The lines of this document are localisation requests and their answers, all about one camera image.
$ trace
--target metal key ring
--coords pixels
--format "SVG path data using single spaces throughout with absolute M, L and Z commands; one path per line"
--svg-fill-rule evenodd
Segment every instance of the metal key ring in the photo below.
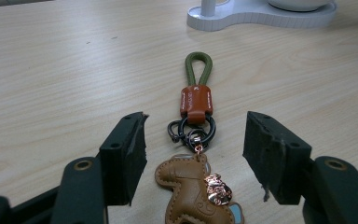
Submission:
M 212 116 L 209 114 L 206 114 L 205 119 L 206 119 L 206 121 L 208 121 L 210 128 L 209 128 L 209 132 L 205 136 L 201 137 L 201 143 L 204 146 L 207 146 L 208 143 L 213 139 L 214 134 L 216 133 L 216 124 L 214 123 L 214 119 L 212 118 Z M 181 119 L 180 123 L 178 124 L 178 135 L 179 136 L 185 135 L 185 126 L 186 125 L 188 125 L 187 117 L 184 117 Z
M 193 152 L 197 152 L 196 151 L 196 138 L 192 138 L 193 135 L 196 135 L 199 140 L 202 139 L 203 137 L 205 137 L 207 135 L 207 133 L 205 131 L 203 131 L 203 129 L 195 129 L 195 130 L 191 130 L 190 132 L 188 132 L 186 134 L 186 140 L 182 139 L 184 141 L 184 143 L 193 149 Z M 203 151 L 206 150 L 206 148 L 209 146 L 209 143 L 207 144 L 202 144 L 202 149 Z
M 188 145 L 188 141 L 186 140 L 188 138 L 188 134 L 176 134 L 173 132 L 173 126 L 179 126 L 181 120 L 174 120 L 172 121 L 170 124 L 168 124 L 168 127 L 167 127 L 167 131 L 168 131 L 168 135 L 171 137 L 172 141 L 174 143 L 178 143 L 180 140 L 182 140 L 182 142 L 184 143 L 184 145 Z M 203 130 L 203 128 L 201 128 L 200 126 L 198 125 L 195 125 L 195 124 L 187 124 L 187 127 L 191 128 L 192 131 L 191 131 L 191 134 L 193 133 L 199 133 L 199 132 L 202 132 L 203 135 L 206 135 L 207 133 Z

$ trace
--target small charm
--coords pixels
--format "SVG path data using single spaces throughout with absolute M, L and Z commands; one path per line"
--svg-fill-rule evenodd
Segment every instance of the small charm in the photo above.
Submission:
M 207 184 L 206 191 L 208 193 L 208 199 L 211 203 L 216 205 L 228 204 L 232 198 L 231 189 L 220 179 L 220 177 L 220 175 L 215 174 L 209 175 L 204 179 Z

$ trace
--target white object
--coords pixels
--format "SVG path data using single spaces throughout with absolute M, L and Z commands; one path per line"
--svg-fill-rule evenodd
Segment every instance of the white object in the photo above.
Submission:
M 216 7 L 216 0 L 202 0 L 201 15 L 206 17 L 213 16 L 215 7 Z
M 313 11 L 324 6 L 331 0 L 268 0 L 275 7 L 290 11 Z
M 49 0 L 0 0 L 0 7 L 17 5 L 17 4 L 45 2 L 45 1 L 49 1 Z
M 215 5 L 212 16 L 203 16 L 201 7 L 192 7 L 187 12 L 187 25 L 201 31 L 218 31 L 238 23 L 259 23 L 287 28 L 315 28 L 324 27 L 330 23 L 336 15 L 336 11 L 335 2 L 318 7 L 314 11 L 295 12 L 273 7 L 268 0 L 227 0 Z

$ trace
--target leather horse keychain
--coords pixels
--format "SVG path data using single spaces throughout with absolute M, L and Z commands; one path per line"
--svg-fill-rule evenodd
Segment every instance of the leather horse keychain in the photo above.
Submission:
M 200 82 L 196 85 L 192 62 L 205 63 Z M 241 206 L 231 202 L 231 189 L 211 175 L 211 166 L 204 154 L 215 133 L 212 118 L 211 90 L 206 81 L 212 70 L 212 59 L 203 52 L 193 52 L 186 57 L 188 87 L 182 89 L 180 112 L 182 119 L 168 125 L 168 133 L 174 143 L 182 141 L 194 154 L 175 155 L 163 162 L 155 172 L 156 182 L 173 190 L 165 214 L 166 224 L 243 224 Z M 200 126 L 207 121 L 209 131 Z M 177 126 L 177 134 L 172 130 Z

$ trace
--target table surface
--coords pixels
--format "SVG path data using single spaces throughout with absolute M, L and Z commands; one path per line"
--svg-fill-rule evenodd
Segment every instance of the table surface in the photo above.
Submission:
M 127 114 L 144 111 L 148 164 L 132 206 L 110 223 L 163 223 L 172 193 L 156 167 L 189 151 L 166 133 L 179 119 L 192 51 L 213 58 L 208 86 L 217 133 L 213 173 L 234 191 L 247 223 L 303 223 L 299 206 L 263 203 L 241 156 L 247 111 L 268 114 L 310 145 L 358 169 L 358 1 L 337 0 L 320 29 L 186 26 L 200 1 L 57 0 L 0 7 L 0 195 L 12 206 L 60 184 L 64 166 L 94 156 Z M 194 64 L 196 72 L 202 63 Z

